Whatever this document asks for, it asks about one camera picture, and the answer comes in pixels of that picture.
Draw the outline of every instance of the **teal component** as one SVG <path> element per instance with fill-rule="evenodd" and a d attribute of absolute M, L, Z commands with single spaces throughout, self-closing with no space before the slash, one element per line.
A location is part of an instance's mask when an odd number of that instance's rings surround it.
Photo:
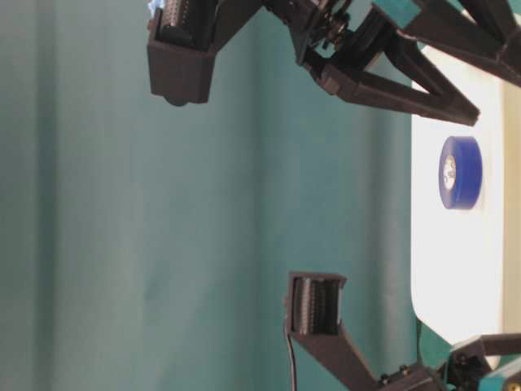
<path fill-rule="evenodd" d="M 396 25 L 401 29 L 407 27 L 422 11 L 422 9 L 412 1 L 374 0 L 373 4 L 394 20 Z"/>
<path fill-rule="evenodd" d="M 502 356 L 500 365 L 506 365 L 510 362 L 513 362 L 514 360 L 517 360 L 518 358 L 519 358 L 519 354 L 509 354 L 506 356 Z"/>
<path fill-rule="evenodd" d="M 448 0 L 448 1 L 453 7 L 456 7 L 459 11 L 463 11 L 463 6 L 458 0 Z"/>
<path fill-rule="evenodd" d="M 512 7 L 512 11 L 516 14 L 521 15 L 521 0 L 510 0 L 510 6 Z"/>
<path fill-rule="evenodd" d="M 521 378 L 521 358 L 509 362 L 485 376 L 479 383 L 479 391 L 501 391 L 505 382 L 513 376 Z"/>
<path fill-rule="evenodd" d="M 426 324 L 421 323 L 419 333 L 419 353 L 424 364 L 439 367 L 450 355 L 452 346 Z"/>

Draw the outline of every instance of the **blue object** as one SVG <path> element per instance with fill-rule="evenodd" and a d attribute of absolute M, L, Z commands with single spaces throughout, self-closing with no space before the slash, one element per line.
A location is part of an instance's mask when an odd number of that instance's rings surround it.
<path fill-rule="evenodd" d="M 164 8 L 164 0 L 150 0 L 148 3 L 148 9 L 152 14 L 152 18 L 154 17 L 155 10 L 157 8 Z"/>
<path fill-rule="evenodd" d="M 447 209 L 472 209 L 483 177 L 479 145 L 473 137 L 449 137 L 440 157 L 440 196 Z"/>

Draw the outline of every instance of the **green cloth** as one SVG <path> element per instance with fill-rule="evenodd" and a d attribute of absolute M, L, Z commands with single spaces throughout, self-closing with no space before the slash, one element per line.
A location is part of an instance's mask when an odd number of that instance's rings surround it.
<path fill-rule="evenodd" d="M 516 14 L 521 15 L 521 0 L 509 0 L 510 6 L 512 7 L 512 10 Z"/>
<path fill-rule="evenodd" d="M 420 323 L 419 355 L 423 364 L 437 368 L 449 357 L 452 346 L 426 324 Z"/>
<path fill-rule="evenodd" d="M 375 375 L 415 360 L 408 116 L 321 91 L 265 11 L 210 103 L 173 108 L 144 2 L 0 9 L 0 389 L 287 389 L 289 270 L 348 276 Z M 297 360 L 302 390 L 343 389 Z"/>

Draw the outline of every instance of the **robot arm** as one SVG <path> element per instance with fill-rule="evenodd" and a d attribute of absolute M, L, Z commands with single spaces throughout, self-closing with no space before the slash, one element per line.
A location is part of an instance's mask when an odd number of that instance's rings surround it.
<path fill-rule="evenodd" d="M 296 62 L 350 103 L 473 125 L 476 108 L 418 49 L 422 42 L 521 86 L 521 29 L 507 0 L 374 0 L 349 29 L 352 0 L 166 0 L 148 42 L 152 94 L 174 105 L 208 101 L 219 50 L 264 6 L 289 28 Z M 325 57 L 320 46 L 334 47 Z M 384 53 L 425 91 L 369 72 Z"/>
<path fill-rule="evenodd" d="M 290 273 L 285 333 L 351 391 L 519 391 L 521 359 L 493 371 L 487 356 L 521 354 L 521 334 L 481 336 L 453 347 L 440 368 L 420 362 L 396 373 L 373 377 L 339 316 L 339 298 L 346 279 L 341 275 Z M 296 380 L 292 381 L 296 391 Z"/>

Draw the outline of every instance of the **wire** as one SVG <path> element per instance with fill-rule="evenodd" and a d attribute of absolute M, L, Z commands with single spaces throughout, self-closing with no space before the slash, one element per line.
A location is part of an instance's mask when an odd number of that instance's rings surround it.
<path fill-rule="evenodd" d="M 290 373 L 291 373 L 291 391 L 296 391 L 296 365 L 295 365 L 295 352 L 293 351 L 293 344 L 291 343 L 290 335 L 286 330 L 286 318 L 282 323 L 282 332 L 284 339 L 286 340 L 287 354 L 290 358 Z"/>

